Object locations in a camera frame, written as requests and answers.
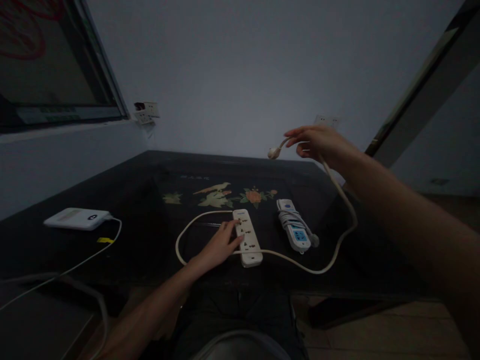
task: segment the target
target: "charging cable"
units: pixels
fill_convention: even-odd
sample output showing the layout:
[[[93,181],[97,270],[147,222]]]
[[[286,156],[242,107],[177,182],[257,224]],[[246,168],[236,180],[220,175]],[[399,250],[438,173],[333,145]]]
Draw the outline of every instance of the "charging cable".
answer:
[[[87,257],[85,260],[83,260],[82,262],[80,262],[79,264],[75,265],[74,267],[68,269],[67,271],[64,271],[62,273],[58,273],[58,272],[44,272],[44,273],[41,273],[41,274],[35,274],[35,275],[27,275],[27,276],[22,276],[22,277],[17,277],[17,278],[12,278],[12,279],[7,279],[7,280],[2,280],[0,281],[0,285],[4,285],[4,284],[13,284],[13,283],[25,283],[25,282],[30,282],[30,281],[34,281],[34,280],[43,280],[43,279],[48,279],[42,283],[40,283],[39,285],[37,286],[34,286],[32,287],[31,289],[21,293],[20,295],[14,297],[12,300],[10,300],[9,302],[7,302],[6,304],[4,304],[2,307],[0,307],[0,311],[2,311],[3,309],[5,309],[7,306],[9,306],[10,304],[12,304],[13,302],[17,301],[18,299],[20,299],[21,297],[24,297],[25,295],[31,293],[32,291],[38,289],[38,288],[41,288],[42,286],[48,284],[48,283],[51,283],[53,282],[54,280],[59,280],[59,281],[62,281],[64,283],[67,283],[67,284],[70,284],[71,286],[73,286],[74,288],[80,290],[80,291],[83,291],[84,293],[87,293],[93,297],[95,297],[98,301],[98,304],[100,305],[100,311],[101,311],[101,317],[102,317],[102,321],[103,321],[103,338],[102,338],[102,342],[100,344],[100,347],[98,348],[98,350],[95,352],[95,354],[92,355],[92,357],[90,358],[90,360],[94,360],[99,354],[100,352],[102,352],[102,349],[104,348],[105,346],[105,343],[107,342],[107,336],[109,334],[109,317],[108,317],[108,312],[107,312],[107,307],[105,305],[105,300],[104,300],[104,297],[103,295],[94,290],[93,288],[85,285],[85,284],[82,284],[81,282],[79,281],[76,281],[76,280],[73,280],[70,276],[66,276],[68,273],[71,273],[73,270],[75,270],[76,268],[78,268],[79,266],[85,264],[87,261],[89,261],[90,259],[93,259],[94,257],[96,257],[98,254],[104,252],[105,250],[107,250],[110,246],[112,246],[115,241],[118,239],[119,235],[120,235],[120,232],[122,231],[122,220],[120,219],[117,219],[113,216],[107,216],[105,218],[106,220],[115,220],[115,221],[118,221],[118,231],[115,235],[115,238],[113,239],[113,241],[111,243],[109,243],[107,246],[105,246],[103,249],[101,249],[100,251],[97,251],[96,253],[94,253],[92,256],[89,256]]]
[[[53,276],[52,278],[48,279],[47,281],[44,281],[42,282],[41,284],[37,285],[37,286],[34,286],[32,287],[31,289],[21,293],[20,295],[14,297],[12,300],[10,300],[9,302],[7,302],[6,304],[4,304],[2,307],[0,307],[0,311],[2,311],[3,309],[5,309],[7,306],[9,306],[11,303],[17,301],[18,299],[20,299],[21,297],[31,293],[32,291],[34,290],[37,290],[38,288],[41,288],[42,286],[44,285],[47,285],[48,283],[51,283],[52,281],[64,276],[64,275],[67,275],[68,273],[71,273],[73,270],[75,270],[76,268],[82,266],[83,264],[85,264],[87,261],[89,261],[90,259],[93,259],[94,257],[96,257],[98,254],[100,253],[103,253],[105,250],[107,250],[110,246],[112,246],[115,241],[117,240],[117,238],[119,237],[120,235],[120,232],[122,231],[122,220],[119,220],[115,217],[106,217],[107,220],[116,220],[119,222],[119,226],[118,226],[118,231],[115,235],[115,238],[113,239],[113,241],[111,243],[109,243],[107,246],[105,246],[103,249],[101,249],[100,251],[94,253],[92,256],[89,256],[87,257],[85,260],[83,260],[81,263],[75,265],[74,267],[68,269],[67,271],[64,271],[62,272],[61,274],[57,275],[57,276]],[[4,284],[4,283],[7,283],[9,282],[9,280],[4,280],[4,281],[0,281],[0,285],[1,284]]]

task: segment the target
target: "orange flower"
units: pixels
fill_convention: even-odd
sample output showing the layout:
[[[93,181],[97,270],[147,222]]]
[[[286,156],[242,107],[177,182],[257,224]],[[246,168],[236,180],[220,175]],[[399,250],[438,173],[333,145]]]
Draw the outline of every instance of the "orange flower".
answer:
[[[250,201],[252,204],[262,201],[262,197],[260,196],[258,191],[247,191],[245,195],[248,201]]]

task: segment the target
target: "power strip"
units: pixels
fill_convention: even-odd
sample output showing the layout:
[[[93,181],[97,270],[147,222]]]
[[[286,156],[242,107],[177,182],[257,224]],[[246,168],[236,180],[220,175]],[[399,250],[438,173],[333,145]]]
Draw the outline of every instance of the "power strip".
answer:
[[[261,252],[254,252],[260,250],[260,245],[249,212],[246,209],[234,210],[233,219],[240,220],[240,223],[235,225],[236,236],[244,236],[240,244],[242,266],[252,268],[260,265],[264,256]]]
[[[278,218],[281,221],[281,225],[285,230],[290,246],[296,252],[303,254],[312,246],[310,238],[307,234],[305,226],[302,224],[298,218],[300,215],[295,210],[294,203],[289,199],[278,199],[276,201],[276,206],[280,211]],[[296,216],[289,216],[286,212],[295,212]]]

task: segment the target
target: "person's right hand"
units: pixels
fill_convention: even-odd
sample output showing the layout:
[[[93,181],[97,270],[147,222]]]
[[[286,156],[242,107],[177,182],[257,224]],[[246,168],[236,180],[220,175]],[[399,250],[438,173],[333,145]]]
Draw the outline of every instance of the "person's right hand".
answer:
[[[325,125],[301,126],[287,131],[286,137],[292,137],[286,147],[299,143],[296,153],[302,158],[311,158],[319,163],[321,158],[334,170],[342,173],[352,161],[365,154],[348,142],[333,128]]]

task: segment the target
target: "wooden floor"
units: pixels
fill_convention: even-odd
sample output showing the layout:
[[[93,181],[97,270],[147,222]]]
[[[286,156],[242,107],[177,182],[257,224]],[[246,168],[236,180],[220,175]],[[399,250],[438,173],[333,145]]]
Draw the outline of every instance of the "wooden floor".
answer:
[[[310,360],[468,359],[465,344],[441,303],[413,302],[323,331],[305,321],[305,305],[322,300],[292,297]]]

